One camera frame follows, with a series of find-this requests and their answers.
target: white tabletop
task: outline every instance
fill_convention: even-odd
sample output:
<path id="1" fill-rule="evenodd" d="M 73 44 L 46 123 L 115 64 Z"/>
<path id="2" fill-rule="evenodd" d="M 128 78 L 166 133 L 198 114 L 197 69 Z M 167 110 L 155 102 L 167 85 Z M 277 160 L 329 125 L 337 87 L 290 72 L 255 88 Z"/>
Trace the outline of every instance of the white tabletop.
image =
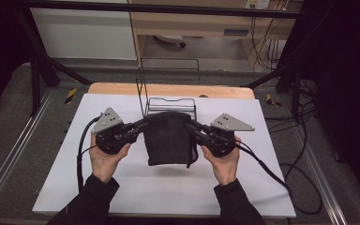
<path id="1" fill-rule="evenodd" d="M 260 103 L 251 99 L 195 98 L 198 121 L 209 125 L 228 113 L 256 128 L 236 131 L 271 171 L 283 180 Z M 39 193 L 33 211 L 51 215 L 65 207 L 77 194 L 76 156 L 84 127 L 108 107 L 125 123 L 142 118 L 138 96 L 85 94 L 60 148 L 52 169 Z M 83 149 L 90 145 L 89 136 Z M 135 217 L 216 217 L 220 209 L 213 187 L 218 184 L 211 164 L 200 157 L 189 169 L 186 165 L 148 166 L 141 134 L 119 163 L 113 177 L 120 188 L 110 205 L 110 215 Z M 91 174 L 88 154 L 83 155 L 83 177 Z M 295 212 L 287 190 L 273 180 L 248 154 L 241 153 L 237 177 L 250 202 L 265 218 L 292 218 Z"/>

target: black jacket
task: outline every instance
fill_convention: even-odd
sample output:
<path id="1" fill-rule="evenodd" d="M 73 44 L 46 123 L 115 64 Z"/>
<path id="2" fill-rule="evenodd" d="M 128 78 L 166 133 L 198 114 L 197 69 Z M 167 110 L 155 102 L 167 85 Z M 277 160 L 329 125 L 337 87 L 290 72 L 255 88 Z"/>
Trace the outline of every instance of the black jacket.
<path id="1" fill-rule="evenodd" d="M 119 184 L 114 179 L 106 185 L 92 174 L 86 180 L 81 193 L 53 217 L 48 225 L 104 224 L 110 201 L 118 189 Z M 216 186 L 215 193 L 221 208 L 220 223 L 222 225 L 264 224 L 262 216 L 249 202 L 238 180 L 227 186 Z"/>

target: black horizontal bar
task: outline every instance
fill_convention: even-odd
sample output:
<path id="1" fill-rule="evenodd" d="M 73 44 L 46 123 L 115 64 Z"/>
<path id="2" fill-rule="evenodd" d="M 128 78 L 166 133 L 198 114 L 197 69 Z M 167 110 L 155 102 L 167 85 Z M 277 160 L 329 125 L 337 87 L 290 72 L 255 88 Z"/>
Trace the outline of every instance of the black horizontal bar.
<path id="1" fill-rule="evenodd" d="M 95 11 L 127 11 L 127 12 L 156 12 L 176 14 L 217 15 L 234 17 L 262 17 L 281 19 L 311 19 L 318 16 L 313 13 L 284 10 L 259 10 L 247 8 L 226 7 L 189 7 L 147 4 L 121 4 L 97 2 L 69 2 L 46 0 L 19 0 L 19 4 L 29 8 L 55 8 Z"/>

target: hand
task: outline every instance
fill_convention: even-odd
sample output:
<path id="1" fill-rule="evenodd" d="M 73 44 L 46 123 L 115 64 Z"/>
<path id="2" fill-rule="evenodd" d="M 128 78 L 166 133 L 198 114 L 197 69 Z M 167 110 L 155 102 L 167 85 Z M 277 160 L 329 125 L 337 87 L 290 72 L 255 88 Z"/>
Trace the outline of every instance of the hand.
<path id="1" fill-rule="evenodd" d="M 92 134 L 91 146 L 96 145 L 96 134 Z M 97 146 L 89 150 L 92 162 L 93 175 L 107 184 L 113 177 L 113 173 L 119 161 L 128 155 L 130 143 L 127 143 L 116 155 L 110 155 L 101 151 Z"/>
<path id="2" fill-rule="evenodd" d="M 235 136 L 237 143 L 241 139 Z M 236 170 L 239 160 L 239 148 L 235 147 L 231 153 L 225 157 L 214 157 L 206 146 L 202 146 L 204 157 L 212 163 L 213 173 L 221 186 L 230 184 L 236 179 Z"/>

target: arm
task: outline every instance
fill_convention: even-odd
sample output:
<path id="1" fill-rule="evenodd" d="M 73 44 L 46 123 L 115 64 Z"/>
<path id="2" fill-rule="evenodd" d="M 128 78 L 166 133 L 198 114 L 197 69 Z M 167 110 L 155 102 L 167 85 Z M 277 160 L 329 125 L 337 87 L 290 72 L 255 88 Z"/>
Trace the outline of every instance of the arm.
<path id="1" fill-rule="evenodd" d="M 96 135 L 92 135 L 91 145 L 96 145 Z M 117 155 L 108 155 L 98 147 L 89 150 L 93 173 L 86 180 L 79 193 L 64 209 L 54 216 L 53 224 L 104 224 L 110 208 L 110 201 L 119 189 L 113 173 L 119 161 L 128 154 L 130 144 L 125 145 Z"/>
<path id="2" fill-rule="evenodd" d="M 205 158 L 211 162 L 213 173 L 218 180 L 215 193 L 221 208 L 221 225 L 259 225 L 265 224 L 262 216 L 249 202 L 243 190 L 236 170 L 240 157 L 239 149 L 234 148 L 226 157 L 214 157 L 206 146 L 202 147 Z"/>

